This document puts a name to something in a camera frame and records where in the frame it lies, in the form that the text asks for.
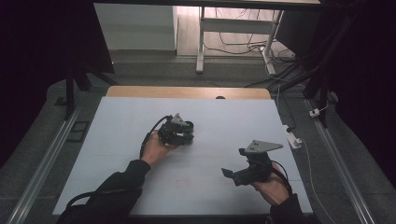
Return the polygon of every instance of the desk leg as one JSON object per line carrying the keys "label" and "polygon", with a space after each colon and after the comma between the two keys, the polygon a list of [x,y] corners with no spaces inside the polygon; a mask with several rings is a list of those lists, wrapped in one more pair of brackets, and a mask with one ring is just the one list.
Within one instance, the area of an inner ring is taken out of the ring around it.
{"label": "desk leg", "polygon": [[272,64],[269,52],[271,50],[271,45],[274,41],[275,33],[277,30],[277,26],[279,25],[280,17],[282,16],[282,12],[283,11],[279,11],[277,13],[276,19],[274,20],[274,23],[273,23],[273,27],[271,29],[271,33],[268,36],[268,40],[267,40],[267,44],[266,44],[265,48],[260,48],[260,50],[262,51],[262,57],[264,58],[264,61],[265,61],[265,66],[266,66],[268,74],[270,76],[276,74],[276,71],[275,71],[274,65]]}
{"label": "desk leg", "polygon": [[204,26],[205,26],[205,8],[201,9],[201,19],[199,21],[199,43],[197,54],[196,72],[201,74],[204,72]]}

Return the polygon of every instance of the person's right hand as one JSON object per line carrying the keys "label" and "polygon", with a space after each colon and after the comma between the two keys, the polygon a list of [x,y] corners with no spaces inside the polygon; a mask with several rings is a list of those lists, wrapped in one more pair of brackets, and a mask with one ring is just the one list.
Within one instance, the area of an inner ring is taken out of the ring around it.
{"label": "person's right hand", "polygon": [[[279,171],[276,163],[273,167]],[[251,184],[271,205],[280,205],[289,198],[288,190],[283,180],[274,173],[271,173],[266,182],[254,182]]]}

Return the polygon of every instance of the black sleeve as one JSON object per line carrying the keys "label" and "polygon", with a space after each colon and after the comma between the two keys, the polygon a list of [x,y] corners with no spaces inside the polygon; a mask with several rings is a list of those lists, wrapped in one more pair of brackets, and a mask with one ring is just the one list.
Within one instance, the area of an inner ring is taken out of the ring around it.
{"label": "black sleeve", "polygon": [[306,216],[303,214],[297,194],[292,194],[278,206],[272,206],[271,218],[275,224],[320,224],[320,221],[314,215]]}
{"label": "black sleeve", "polygon": [[91,196],[85,205],[67,208],[58,220],[66,223],[121,223],[131,212],[142,194],[141,187],[150,166],[141,160],[131,161],[123,173],[114,173],[97,191],[136,189],[128,193]]}

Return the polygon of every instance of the white table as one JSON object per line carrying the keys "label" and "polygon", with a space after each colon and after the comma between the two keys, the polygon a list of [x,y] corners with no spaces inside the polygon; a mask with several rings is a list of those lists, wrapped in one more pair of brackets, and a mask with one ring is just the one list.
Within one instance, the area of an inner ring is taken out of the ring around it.
{"label": "white table", "polygon": [[53,214],[60,215],[70,199],[124,171],[138,158],[152,126],[176,113],[194,123],[193,145],[171,152],[147,174],[132,215],[269,214],[270,205],[260,193],[251,186],[236,187],[221,172],[248,167],[238,148],[253,139],[284,146],[269,156],[286,168],[303,212],[312,213],[274,101],[104,97]]}

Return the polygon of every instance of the power outlet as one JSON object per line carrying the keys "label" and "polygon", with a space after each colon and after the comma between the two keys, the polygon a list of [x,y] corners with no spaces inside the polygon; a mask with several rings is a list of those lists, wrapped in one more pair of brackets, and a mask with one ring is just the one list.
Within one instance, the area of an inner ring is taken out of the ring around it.
{"label": "power outlet", "polygon": [[297,139],[297,138],[294,136],[294,133],[292,133],[292,132],[289,132],[289,133],[288,133],[288,131],[287,131],[288,128],[289,128],[288,125],[283,125],[283,129],[285,130],[285,135],[286,135],[286,138],[288,138],[289,145],[290,145],[291,148],[293,148],[293,149],[300,148],[300,147],[301,147],[302,141],[301,141],[300,139]]}

